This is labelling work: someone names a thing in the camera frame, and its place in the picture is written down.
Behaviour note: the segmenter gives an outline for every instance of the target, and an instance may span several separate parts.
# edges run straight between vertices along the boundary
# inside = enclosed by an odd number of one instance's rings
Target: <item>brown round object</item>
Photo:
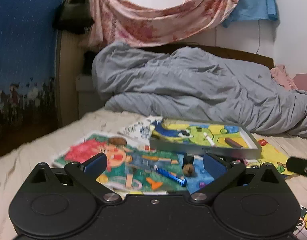
[[[113,145],[127,145],[127,141],[122,137],[111,137],[108,139],[108,143]]]
[[[193,177],[195,175],[195,167],[190,163],[185,164],[182,172],[186,177]]]

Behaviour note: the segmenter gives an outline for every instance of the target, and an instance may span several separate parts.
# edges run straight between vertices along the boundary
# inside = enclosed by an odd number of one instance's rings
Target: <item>bed sheet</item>
[[[122,127],[140,120],[143,116],[127,112],[113,113],[100,109],[85,115],[69,126],[24,144],[0,158],[0,240],[10,240],[16,232],[8,215],[9,204],[30,171],[39,162],[52,164],[52,157],[60,155],[70,145],[86,136],[92,130],[117,133]],[[260,136],[278,150],[291,156],[307,158],[307,139],[279,136]],[[287,181],[299,203],[307,208],[307,178],[298,176]]]

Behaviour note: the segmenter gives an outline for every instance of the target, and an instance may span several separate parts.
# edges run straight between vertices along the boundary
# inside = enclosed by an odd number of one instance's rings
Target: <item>headboard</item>
[[[244,61],[251,61],[258,64],[262,64],[269,69],[272,69],[274,67],[274,60],[270,57],[265,57],[263,55],[258,55],[250,52],[235,50],[235,49],[225,49],[220,47],[212,47],[212,46],[204,46],[204,45],[198,45],[198,44],[192,44],[192,43],[172,43],[172,44],[166,44],[159,47],[147,47],[147,48],[141,48],[146,51],[152,51],[156,53],[173,53],[175,50],[182,48],[182,47],[192,47],[192,48],[200,48],[206,52],[212,53],[218,57],[223,58],[233,58],[233,59],[239,59]]]

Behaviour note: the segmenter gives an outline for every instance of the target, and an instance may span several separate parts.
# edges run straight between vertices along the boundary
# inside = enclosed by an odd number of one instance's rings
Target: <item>blue pen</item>
[[[187,185],[187,180],[184,179],[180,179],[172,174],[170,174],[168,171],[165,171],[164,169],[158,168],[157,165],[153,166],[153,169],[155,172],[161,174],[162,176],[165,176],[167,178],[173,179],[174,181],[178,182],[182,187],[186,187]]]

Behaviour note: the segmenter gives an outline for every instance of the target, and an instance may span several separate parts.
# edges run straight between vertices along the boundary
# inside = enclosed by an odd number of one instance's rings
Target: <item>screw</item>
[[[116,193],[107,193],[103,196],[103,199],[108,202],[113,202],[119,199],[119,195]]]
[[[159,200],[158,200],[158,199],[152,199],[150,202],[151,202],[152,204],[158,204],[158,203],[159,203]]]
[[[207,198],[207,196],[204,193],[193,193],[191,195],[191,198],[194,201],[202,201],[202,200],[205,200]]]

